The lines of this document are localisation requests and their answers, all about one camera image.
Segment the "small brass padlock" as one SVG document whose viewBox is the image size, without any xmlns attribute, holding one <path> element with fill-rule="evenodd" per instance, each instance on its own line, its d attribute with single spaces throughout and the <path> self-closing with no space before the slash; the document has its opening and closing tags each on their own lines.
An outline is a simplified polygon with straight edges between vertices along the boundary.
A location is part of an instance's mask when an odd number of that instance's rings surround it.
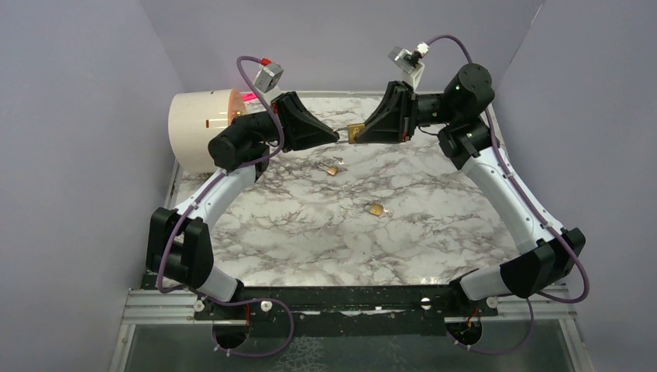
<svg viewBox="0 0 657 372">
<path fill-rule="evenodd" d="M 357 137 L 365 129 L 365 127 L 366 126 L 364 123 L 355 123 L 335 129 L 334 133 L 336 133 L 339 137 L 337 143 L 356 144 Z"/>
</svg>

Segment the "brass padlock long shackle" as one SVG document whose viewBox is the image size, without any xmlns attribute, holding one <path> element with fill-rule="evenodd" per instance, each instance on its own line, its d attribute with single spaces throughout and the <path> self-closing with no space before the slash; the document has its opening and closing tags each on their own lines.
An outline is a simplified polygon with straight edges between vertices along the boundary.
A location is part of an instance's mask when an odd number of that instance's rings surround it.
<svg viewBox="0 0 657 372">
<path fill-rule="evenodd" d="M 316 163 L 316 167 L 320 170 L 325 172 L 326 174 L 334 177 L 337 175 L 338 172 L 340 172 L 340 163 L 338 162 L 332 162 L 332 163 L 327 163 L 325 161 L 318 161 Z"/>
</svg>

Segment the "brass padlock with key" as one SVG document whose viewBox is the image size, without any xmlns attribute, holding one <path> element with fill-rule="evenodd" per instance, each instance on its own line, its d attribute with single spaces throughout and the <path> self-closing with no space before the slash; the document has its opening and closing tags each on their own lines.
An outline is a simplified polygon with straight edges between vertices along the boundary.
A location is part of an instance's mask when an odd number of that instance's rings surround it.
<svg viewBox="0 0 657 372">
<path fill-rule="evenodd" d="M 393 215 L 393 212 L 390 209 L 387 209 L 382 204 L 376 202 L 366 203 L 363 206 L 363 210 L 371 215 L 375 215 L 376 217 L 391 217 Z"/>
</svg>

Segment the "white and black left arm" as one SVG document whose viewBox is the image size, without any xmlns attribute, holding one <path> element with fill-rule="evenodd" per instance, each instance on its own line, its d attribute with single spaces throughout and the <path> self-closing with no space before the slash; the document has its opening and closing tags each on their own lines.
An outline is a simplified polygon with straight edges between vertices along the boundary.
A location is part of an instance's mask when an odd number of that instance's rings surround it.
<svg viewBox="0 0 657 372">
<path fill-rule="evenodd" d="M 175 95 L 168 114 L 170 145 L 189 173 L 210 178 L 174 208 L 150 217 L 146 268 L 157 290 L 183 287 L 214 298 L 225 318 L 243 310 L 240 281 L 214 263 L 210 233 L 228 207 L 255 184 L 280 151 L 307 150 L 339 140 L 298 95 L 283 93 L 262 112 L 248 113 L 235 89 Z"/>
</svg>

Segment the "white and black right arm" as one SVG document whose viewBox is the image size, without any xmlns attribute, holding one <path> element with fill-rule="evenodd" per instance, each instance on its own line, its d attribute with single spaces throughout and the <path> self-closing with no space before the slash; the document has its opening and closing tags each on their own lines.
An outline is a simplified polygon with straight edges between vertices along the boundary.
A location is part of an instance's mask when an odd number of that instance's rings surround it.
<svg viewBox="0 0 657 372">
<path fill-rule="evenodd" d="M 350 143 L 405 143 L 416 129 L 442 125 L 437 134 L 441 151 L 480 189 L 507 227 L 518 257 L 451 281 L 455 289 L 447 294 L 447 305 L 457 315 L 468 314 L 478 300 L 541 292 L 572 271 L 586 242 L 579 229 L 565 228 L 547 212 L 514 172 L 494 127 L 480 116 L 493 99 L 490 73 L 469 63 L 439 94 L 419 95 L 406 82 L 389 82 L 374 113 L 348 128 Z"/>
</svg>

